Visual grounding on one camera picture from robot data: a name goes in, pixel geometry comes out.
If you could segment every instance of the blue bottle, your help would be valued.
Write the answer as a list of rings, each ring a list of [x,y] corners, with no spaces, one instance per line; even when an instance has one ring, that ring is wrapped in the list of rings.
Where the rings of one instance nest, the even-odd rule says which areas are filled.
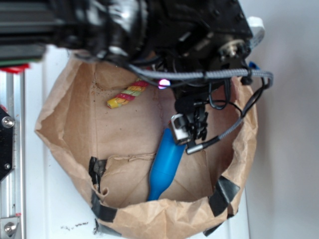
[[[159,199],[172,183],[186,145],[176,145],[169,128],[165,129],[150,172],[148,201]]]

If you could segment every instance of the wire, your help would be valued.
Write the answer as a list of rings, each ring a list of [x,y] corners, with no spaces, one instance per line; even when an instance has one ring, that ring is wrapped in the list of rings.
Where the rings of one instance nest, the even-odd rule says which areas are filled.
[[[273,83],[273,74],[267,71],[255,70],[252,69],[248,71],[247,69],[227,69],[227,70],[219,70],[219,71],[209,71],[209,72],[188,72],[188,73],[172,73],[172,72],[156,72],[144,70],[139,67],[136,67],[132,64],[127,65],[127,68],[131,71],[135,72],[138,75],[143,75],[152,79],[169,79],[171,81],[189,81],[194,79],[210,79],[212,83],[220,82],[221,79],[231,78],[233,76],[238,77],[246,77],[251,73],[251,76],[268,78],[269,87],[272,86]]]
[[[242,121],[243,121],[244,117],[246,116],[247,112],[258,102],[258,100],[260,99],[263,91],[268,88],[268,85],[266,85],[266,83],[265,83],[265,79],[261,78],[261,80],[262,80],[262,86],[257,91],[255,91],[255,93],[249,98],[249,100],[247,101],[244,109],[241,111],[238,106],[236,107],[238,110],[241,111],[241,115],[240,115],[239,119],[228,130],[226,130],[224,133],[222,133],[222,134],[210,139],[207,142],[204,142],[204,143],[198,144],[196,146],[193,146],[191,148],[188,148],[186,150],[186,152],[188,154],[191,154],[191,153],[200,151],[200,150],[202,150],[204,148],[207,148],[207,147],[219,142],[224,137],[226,137],[231,132],[233,132],[242,123]]]
[[[209,104],[212,108],[216,109],[216,110],[223,110],[227,105],[228,103],[230,102],[230,98],[231,98],[231,82],[230,82],[230,79],[227,79],[224,81],[224,93],[225,93],[225,104],[219,106],[219,105],[216,105],[212,98],[212,84],[209,83],[209,88],[208,88],[208,100],[209,100]]]
[[[155,56],[155,57],[148,59],[148,60],[134,61],[134,62],[132,62],[132,65],[139,66],[139,67],[150,66],[150,65],[154,65],[154,64],[158,63],[160,60],[162,60],[161,56]]]
[[[214,100],[213,101],[214,103],[225,103],[226,101],[225,100]],[[243,111],[242,111],[242,109],[238,106],[238,105],[236,105],[235,103],[233,103],[233,102],[228,102],[231,106],[233,106],[236,110],[238,110],[239,111],[239,113],[240,113],[240,116],[242,116],[243,115]]]

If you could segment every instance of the candy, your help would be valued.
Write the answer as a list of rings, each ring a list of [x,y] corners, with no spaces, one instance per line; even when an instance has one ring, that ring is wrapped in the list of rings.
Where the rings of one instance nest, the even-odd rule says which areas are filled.
[[[134,100],[135,97],[139,96],[149,84],[138,78],[132,83],[126,90],[116,95],[113,99],[107,101],[108,107],[111,109],[121,107]]]

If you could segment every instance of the paper bag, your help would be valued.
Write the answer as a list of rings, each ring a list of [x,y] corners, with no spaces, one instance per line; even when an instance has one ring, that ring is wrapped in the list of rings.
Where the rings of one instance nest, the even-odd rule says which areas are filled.
[[[100,230],[134,239],[209,235],[238,211],[256,149],[253,108],[241,127],[198,153],[184,153],[176,177],[158,201],[146,202],[148,177],[163,130],[174,110],[170,89],[149,86],[128,105],[107,107],[136,76],[107,63],[71,59],[36,123],[36,133],[98,218]],[[232,101],[244,107],[252,91],[232,79]],[[223,99],[223,89],[214,93]],[[224,132],[239,113],[207,107],[208,137]],[[104,174],[89,174],[90,159],[107,159]]]

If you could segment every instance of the pink light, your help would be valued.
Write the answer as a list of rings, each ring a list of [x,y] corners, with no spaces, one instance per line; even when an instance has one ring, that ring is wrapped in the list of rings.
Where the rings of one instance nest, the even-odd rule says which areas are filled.
[[[161,79],[161,80],[159,81],[159,84],[160,84],[159,89],[160,89],[160,90],[163,90],[163,89],[166,89],[166,88],[167,88],[167,87],[165,87],[165,86],[170,86],[170,81],[167,80],[167,79]]]

